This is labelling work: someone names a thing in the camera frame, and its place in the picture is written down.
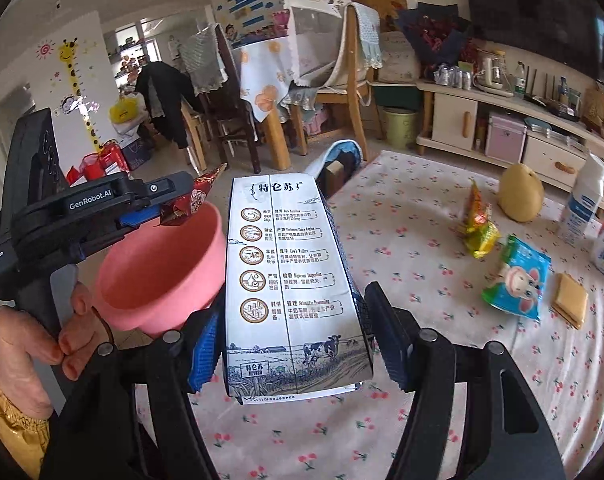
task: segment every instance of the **black clothing on chair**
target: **black clothing on chair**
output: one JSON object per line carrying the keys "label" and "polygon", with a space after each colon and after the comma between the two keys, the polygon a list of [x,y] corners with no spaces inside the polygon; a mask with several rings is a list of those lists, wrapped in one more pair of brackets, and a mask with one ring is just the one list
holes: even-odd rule
{"label": "black clothing on chair", "polygon": [[179,149],[185,149],[189,142],[181,114],[182,97],[195,111],[203,112],[201,102],[195,97],[191,79],[162,61],[153,61],[144,65],[138,76],[136,92],[144,96],[146,109],[151,113],[149,80],[153,83],[164,112],[164,117],[151,117],[153,126],[168,140],[174,140]]}

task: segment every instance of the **silver bolt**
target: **silver bolt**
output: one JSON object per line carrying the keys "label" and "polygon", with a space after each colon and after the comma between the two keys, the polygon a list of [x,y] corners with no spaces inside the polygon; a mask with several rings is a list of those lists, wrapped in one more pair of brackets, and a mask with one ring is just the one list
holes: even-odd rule
{"label": "silver bolt", "polygon": [[502,355],[506,349],[499,341],[491,341],[488,343],[488,350],[493,352],[495,355]]}
{"label": "silver bolt", "polygon": [[98,346],[98,354],[101,356],[109,355],[113,351],[113,345],[111,343],[102,343]]}
{"label": "silver bolt", "polygon": [[169,330],[168,332],[164,332],[162,336],[162,341],[165,343],[177,343],[181,334],[177,330]]}
{"label": "silver bolt", "polygon": [[437,340],[437,332],[435,332],[435,330],[432,328],[423,328],[419,331],[419,338],[432,343],[433,341]]}

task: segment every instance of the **cherry print tablecloth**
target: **cherry print tablecloth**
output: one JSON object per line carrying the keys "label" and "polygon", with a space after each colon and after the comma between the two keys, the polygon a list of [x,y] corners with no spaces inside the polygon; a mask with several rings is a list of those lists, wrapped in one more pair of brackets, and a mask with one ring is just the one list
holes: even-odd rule
{"label": "cherry print tablecloth", "polygon": [[[454,343],[481,347],[502,341],[540,403],[573,478],[604,441],[604,276],[588,258],[598,224],[593,222],[575,249],[553,234],[562,205],[545,200],[540,216],[528,224],[494,208],[503,234],[512,232],[548,253],[554,272],[569,272],[589,291],[579,331],[549,308],[549,290],[540,322],[511,316],[480,298],[499,251],[475,260],[454,233],[469,177],[494,203],[495,179],[382,152],[330,202],[349,266],[360,290],[377,280],[394,306],[409,309],[422,326]],[[413,398],[388,378],[379,354],[373,380],[360,390],[312,401],[239,406],[226,397],[221,377],[219,366],[212,383],[191,399],[223,479],[384,478]],[[138,413],[152,432],[144,387],[137,393]],[[458,384],[441,478],[454,474],[464,399]]]}

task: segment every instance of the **black tv screen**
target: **black tv screen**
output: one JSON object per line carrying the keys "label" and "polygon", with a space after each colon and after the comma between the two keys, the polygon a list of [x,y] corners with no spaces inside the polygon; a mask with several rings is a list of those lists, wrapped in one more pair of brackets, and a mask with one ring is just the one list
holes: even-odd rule
{"label": "black tv screen", "polygon": [[604,83],[604,12],[595,0],[469,0],[473,36],[549,57]]}

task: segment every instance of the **pink storage box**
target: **pink storage box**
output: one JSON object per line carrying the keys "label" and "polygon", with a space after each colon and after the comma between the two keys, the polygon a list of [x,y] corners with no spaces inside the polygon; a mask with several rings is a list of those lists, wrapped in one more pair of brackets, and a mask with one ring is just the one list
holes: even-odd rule
{"label": "pink storage box", "polygon": [[522,160],[525,140],[526,125],[524,121],[495,112],[488,115],[486,156],[517,164]]}

